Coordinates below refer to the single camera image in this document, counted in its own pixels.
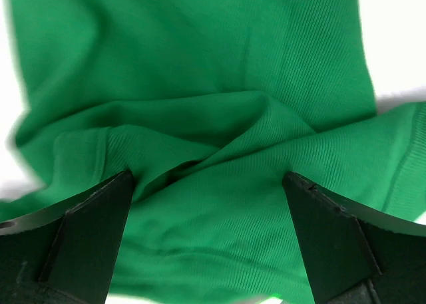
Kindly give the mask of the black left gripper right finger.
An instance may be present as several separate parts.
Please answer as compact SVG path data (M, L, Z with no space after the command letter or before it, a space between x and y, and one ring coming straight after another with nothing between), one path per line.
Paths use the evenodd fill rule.
M282 185L314 301L379 303L371 278L381 270L358 219L297 173Z

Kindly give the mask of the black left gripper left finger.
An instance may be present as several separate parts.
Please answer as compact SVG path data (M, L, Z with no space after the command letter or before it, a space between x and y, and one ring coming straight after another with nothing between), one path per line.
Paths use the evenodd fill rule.
M77 303L104 303L134 191L128 170L66 211L39 283Z

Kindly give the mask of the green tank top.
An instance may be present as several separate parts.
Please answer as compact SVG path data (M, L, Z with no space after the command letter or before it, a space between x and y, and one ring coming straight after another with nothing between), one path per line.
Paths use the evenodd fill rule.
M113 293L313 297L282 188L297 172L405 220L425 211L425 103L377 113L358 0L9 0L43 189L10 220L129 169Z

